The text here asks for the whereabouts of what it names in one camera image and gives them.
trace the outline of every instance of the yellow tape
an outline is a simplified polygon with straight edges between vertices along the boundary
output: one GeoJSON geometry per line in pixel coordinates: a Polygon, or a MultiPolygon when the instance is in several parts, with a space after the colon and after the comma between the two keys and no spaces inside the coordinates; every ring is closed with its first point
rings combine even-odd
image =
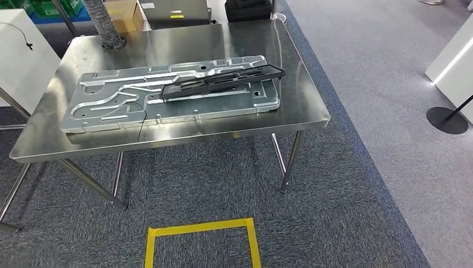
{"type": "Polygon", "coordinates": [[[253,268],[261,268],[261,261],[259,260],[258,242],[256,241],[256,231],[254,229],[253,218],[247,219],[248,241],[250,243],[250,252],[252,255],[253,268]]]}
{"type": "Polygon", "coordinates": [[[256,231],[254,229],[253,218],[232,219],[230,221],[208,222],[184,226],[174,226],[166,228],[148,228],[148,240],[146,242],[146,255],[144,257],[144,268],[153,268],[153,257],[155,254],[155,240],[159,236],[182,235],[185,233],[197,233],[213,230],[246,227],[248,232],[248,241],[252,257],[253,268],[261,268],[259,259],[258,242],[256,231]]]}

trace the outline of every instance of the stamped metal panel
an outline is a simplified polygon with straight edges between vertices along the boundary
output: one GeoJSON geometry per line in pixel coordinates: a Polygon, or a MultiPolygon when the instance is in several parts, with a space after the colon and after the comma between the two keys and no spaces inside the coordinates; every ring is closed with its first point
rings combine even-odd
{"type": "Polygon", "coordinates": [[[165,84],[265,64],[264,56],[247,56],[84,74],[60,128],[84,133],[268,112],[279,107],[272,80],[226,92],[160,99],[165,84]]]}

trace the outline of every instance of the black plastic part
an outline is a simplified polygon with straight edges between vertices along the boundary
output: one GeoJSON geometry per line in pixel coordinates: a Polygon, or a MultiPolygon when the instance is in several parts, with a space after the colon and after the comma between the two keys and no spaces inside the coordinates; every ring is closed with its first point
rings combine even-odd
{"type": "Polygon", "coordinates": [[[271,10],[272,5],[269,0],[246,8],[238,8],[235,0],[227,0],[225,3],[225,12],[228,22],[270,19],[271,10]]]}
{"type": "Polygon", "coordinates": [[[253,7],[261,4],[265,4],[267,0],[233,0],[236,7],[242,9],[247,7],[253,7]]]}
{"type": "Polygon", "coordinates": [[[167,84],[164,85],[160,98],[170,99],[190,95],[222,92],[233,89],[238,85],[259,82],[272,78],[281,78],[285,75],[286,72],[284,70],[268,64],[167,84]]]}
{"type": "Polygon", "coordinates": [[[449,134],[462,134],[468,130],[468,121],[459,113],[451,116],[453,110],[445,107],[433,107],[427,111],[427,119],[438,130],[449,134]]]}

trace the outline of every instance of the carpet floor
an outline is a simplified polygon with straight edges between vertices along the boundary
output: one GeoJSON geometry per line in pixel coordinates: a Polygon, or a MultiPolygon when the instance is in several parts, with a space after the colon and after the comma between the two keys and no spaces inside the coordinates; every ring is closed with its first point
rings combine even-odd
{"type": "Polygon", "coordinates": [[[287,2],[429,263],[472,267],[473,132],[431,126],[453,105],[424,75],[470,1],[287,2]]]}
{"type": "MultiPolygon", "coordinates": [[[[58,163],[36,163],[6,215],[23,231],[1,233],[0,267],[143,267],[148,227],[246,217],[263,267],[429,267],[291,16],[287,28],[333,119],[306,135],[286,195],[267,136],[126,152],[118,193],[125,211],[58,163]]],[[[18,135],[0,132],[2,161],[18,135]]],[[[278,137],[287,157],[294,135],[278,137]]],[[[73,161],[111,189],[116,158],[73,161]]],[[[21,167],[8,166],[0,166],[0,200],[21,167]]],[[[251,267],[248,238],[241,228],[160,237],[154,263],[251,267]]]]}

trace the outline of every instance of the metal pole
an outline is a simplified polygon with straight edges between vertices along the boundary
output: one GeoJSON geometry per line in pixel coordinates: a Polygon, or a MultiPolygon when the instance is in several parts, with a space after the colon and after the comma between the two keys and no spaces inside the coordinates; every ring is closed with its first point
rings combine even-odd
{"type": "Polygon", "coordinates": [[[22,125],[6,125],[6,126],[0,126],[0,131],[1,130],[22,130],[26,127],[25,124],[22,125]]]}
{"type": "Polygon", "coordinates": [[[4,99],[10,104],[18,113],[24,116],[26,119],[30,119],[30,113],[26,111],[19,103],[16,102],[10,95],[8,95],[2,87],[0,87],[0,98],[4,99]]]}
{"type": "Polygon", "coordinates": [[[117,197],[118,181],[120,180],[120,172],[122,171],[123,152],[118,153],[117,168],[115,169],[115,180],[113,181],[112,195],[117,197]]]}
{"type": "Polygon", "coordinates": [[[297,155],[301,148],[302,142],[304,141],[305,130],[297,131],[296,138],[294,139],[294,144],[292,145],[291,154],[289,156],[289,163],[287,164],[286,174],[281,184],[281,193],[287,192],[287,185],[289,185],[289,178],[292,176],[292,170],[296,164],[297,155]]]}
{"type": "Polygon", "coordinates": [[[64,20],[64,23],[68,27],[69,31],[74,37],[78,37],[79,33],[77,32],[77,29],[75,28],[73,22],[69,19],[69,16],[67,15],[66,11],[62,7],[61,3],[59,0],[52,0],[52,3],[56,7],[57,11],[59,12],[59,15],[61,15],[62,20],[64,20]]]}
{"type": "Polygon", "coordinates": [[[24,164],[23,168],[21,169],[20,173],[18,174],[18,177],[15,180],[15,183],[13,185],[13,188],[10,190],[10,193],[7,196],[7,200],[2,206],[2,209],[0,210],[0,222],[3,220],[3,217],[5,217],[5,214],[7,213],[8,207],[13,201],[13,198],[16,195],[16,192],[20,188],[21,183],[23,182],[23,179],[25,178],[26,173],[28,172],[28,169],[30,168],[30,163],[24,164]]]}
{"type": "Polygon", "coordinates": [[[445,118],[445,121],[448,121],[448,120],[452,119],[452,117],[454,117],[456,114],[458,114],[460,112],[460,110],[463,109],[464,106],[466,106],[468,103],[470,103],[471,100],[473,100],[473,95],[471,95],[470,98],[468,98],[465,102],[463,102],[453,113],[451,113],[449,116],[447,116],[447,118],[445,118]]]}
{"type": "Polygon", "coordinates": [[[97,183],[92,177],[89,176],[89,174],[85,173],[82,169],[80,169],[76,164],[74,164],[71,160],[69,159],[61,159],[58,160],[59,163],[61,163],[66,169],[74,173],[81,179],[85,184],[90,186],[92,189],[97,191],[101,196],[103,196],[106,200],[114,204],[116,207],[118,207],[121,210],[125,210],[126,206],[118,200],[116,197],[111,195],[105,188],[103,188],[99,183],[97,183]]]}
{"type": "Polygon", "coordinates": [[[271,1],[271,14],[276,14],[276,0],[271,1]]]}
{"type": "Polygon", "coordinates": [[[278,162],[279,162],[279,168],[281,169],[281,174],[284,178],[284,175],[286,174],[286,167],[284,166],[284,160],[281,155],[281,151],[279,149],[279,144],[278,140],[276,139],[276,134],[271,134],[271,140],[273,141],[274,145],[274,150],[276,151],[276,156],[278,157],[278,162]]]}
{"type": "Polygon", "coordinates": [[[272,20],[281,20],[282,22],[286,22],[286,15],[278,12],[278,4],[276,4],[276,0],[273,0],[271,3],[271,19],[272,20]]]}

